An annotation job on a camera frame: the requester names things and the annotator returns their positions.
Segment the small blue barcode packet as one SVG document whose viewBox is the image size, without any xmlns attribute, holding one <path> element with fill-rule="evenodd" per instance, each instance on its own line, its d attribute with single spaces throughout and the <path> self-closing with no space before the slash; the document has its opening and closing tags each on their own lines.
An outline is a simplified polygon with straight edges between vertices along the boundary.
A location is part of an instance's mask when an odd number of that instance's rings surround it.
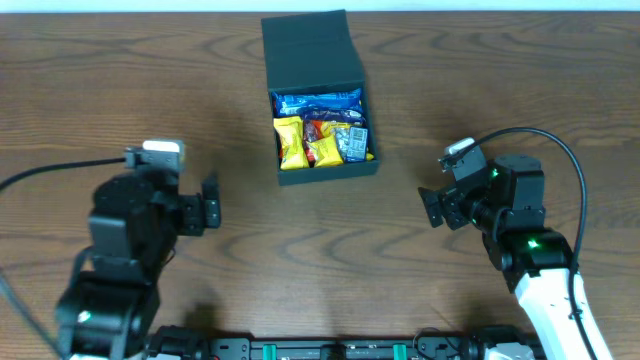
<svg viewBox="0 0 640 360">
<path fill-rule="evenodd" d="M 362 127 L 351 127 L 349 131 L 347 162 L 361 162 L 366 160 L 368 130 Z"/>
</svg>

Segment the yellow double snack packet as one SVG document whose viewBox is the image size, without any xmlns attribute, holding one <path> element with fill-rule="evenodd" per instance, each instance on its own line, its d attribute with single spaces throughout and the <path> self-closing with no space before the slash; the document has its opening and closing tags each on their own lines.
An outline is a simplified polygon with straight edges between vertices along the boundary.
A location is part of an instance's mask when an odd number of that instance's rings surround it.
<svg viewBox="0 0 640 360">
<path fill-rule="evenodd" d="M 303 148 L 303 121 L 298 116 L 274 118 L 273 126 L 280 140 L 280 169 L 282 171 L 313 168 L 309 165 Z M 314 167 L 332 167 L 344 163 L 339 154 L 335 137 L 324 137 L 322 157 Z"/>
</svg>

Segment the yellow Hacks sweets bag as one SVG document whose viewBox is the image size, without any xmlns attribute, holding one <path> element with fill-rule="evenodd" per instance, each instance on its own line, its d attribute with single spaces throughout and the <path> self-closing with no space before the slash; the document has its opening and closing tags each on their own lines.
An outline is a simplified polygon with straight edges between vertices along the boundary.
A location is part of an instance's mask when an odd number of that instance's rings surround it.
<svg viewBox="0 0 640 360">
<path fill-rule="evenodd" d="M 339 154 L 341 155 L 342 159 L 346 161 L 346 152 L 347 152 L 347 147 L 348 147 L 348 140 L 349 140 L 349 131 L 351 127 L 363 127 L 362 125 L 359 124 L 350 124 L 350 123 L 344 123 L 344 122 L 322 122 L 320 125 L 320 132 L 322 133 L 322 135 L 324 137 L 328 137 L 333 135 L 335 137 L 336 140 L 336 144 L 338 147 L 338 151 Z M 368 148 L 368 143 L 367 143 L 367 150 L 366 150 L 366 160 L 365 161 L 371 161 L 374 159 L 374 155 L 369 151 Z"/>
</svg>

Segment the light blue snack packet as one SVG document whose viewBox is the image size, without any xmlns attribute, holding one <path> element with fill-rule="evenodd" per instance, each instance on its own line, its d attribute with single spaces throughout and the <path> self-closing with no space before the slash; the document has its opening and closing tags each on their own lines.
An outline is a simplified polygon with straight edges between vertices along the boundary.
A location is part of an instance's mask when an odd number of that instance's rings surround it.
<svg viewBox="0 0 640 360">
<path fill-rule="evenodd" d="M 354 110 L 362 111 L 362 89 L 346 92 L 323 94 L 288 94 L 271 93 L 274 109 L 278 116 L 295 116 L 312 110 Z"/>
</svg>

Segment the red Hacks sweets bag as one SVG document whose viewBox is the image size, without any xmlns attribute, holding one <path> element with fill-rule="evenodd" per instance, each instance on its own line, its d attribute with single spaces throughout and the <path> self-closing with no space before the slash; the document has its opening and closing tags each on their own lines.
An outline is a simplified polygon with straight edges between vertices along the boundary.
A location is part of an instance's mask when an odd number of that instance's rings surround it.
<svg viewBox="0 0 640 360">
<path fill-rule="evenodd" d="M 322 157 L 323 138 L 314 123 L 310 120 L 303 121 L 303 148 L 311 167 Z"/>
</svg>

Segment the dark green gift box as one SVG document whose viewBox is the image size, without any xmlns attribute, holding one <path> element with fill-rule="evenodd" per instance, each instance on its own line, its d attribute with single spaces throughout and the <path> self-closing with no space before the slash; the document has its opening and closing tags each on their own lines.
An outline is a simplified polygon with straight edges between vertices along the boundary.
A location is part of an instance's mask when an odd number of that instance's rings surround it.
<svg viewBox="0 0 640 360">
<path fill-rule="evenodd" d="M 344 10 L 261 20 L 269 106 L 274 96 L 361 91 L 367 146 L 378 155 L 365 70 Z"/>
</svg>

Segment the dark blue chocolate bar wrapper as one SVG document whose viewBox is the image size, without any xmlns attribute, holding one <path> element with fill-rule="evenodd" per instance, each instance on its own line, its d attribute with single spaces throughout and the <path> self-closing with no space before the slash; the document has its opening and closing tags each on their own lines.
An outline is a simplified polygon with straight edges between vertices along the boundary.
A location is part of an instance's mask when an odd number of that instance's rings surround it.
<svg viewBox="0 0 640 360">
<path fill-rule="evenodd" d="M 358 111 L 346 109 L 308 109 L 300 114 L 306 121 L 335 121 L 363 125 L 365 117 Z"/>
</svg>

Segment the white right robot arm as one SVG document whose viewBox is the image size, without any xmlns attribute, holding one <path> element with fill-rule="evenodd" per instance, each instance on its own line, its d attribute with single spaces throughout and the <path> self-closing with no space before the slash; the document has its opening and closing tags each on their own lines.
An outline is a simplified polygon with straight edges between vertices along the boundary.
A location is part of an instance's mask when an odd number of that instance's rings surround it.
<svg viewBox="0 0 640 360">
<path fill-rule="evenodd" d="M 479 152 L 455 165 L 455 181 L 420 188 L 432 227 L 472 225 L 482 233 L 493 266 L 527 314 L 549 359 L 609 359 L 612 354 L 570 266 L 576 253 L 565 236 L 545 226 L 545 177 L 539 160 Z"/>
</svg>

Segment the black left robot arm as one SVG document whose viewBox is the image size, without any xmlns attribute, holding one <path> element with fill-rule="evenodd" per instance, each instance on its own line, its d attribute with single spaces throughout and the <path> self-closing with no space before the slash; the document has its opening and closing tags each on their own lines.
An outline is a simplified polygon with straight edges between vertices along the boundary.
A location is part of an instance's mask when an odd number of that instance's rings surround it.
<svg viewBox="0 0 640 360">
<path fill-rule="evenodd" d="M 176 173 L 148 168 L 111 178 L 93 201 L 92 244 L 56 306 L 57 343 L 69 357 L 126 359 L 144 348 L 178 238 L 220 226 L 219 185 L 210 175 L 201 192 L 182 195 Z"/>
</svg>

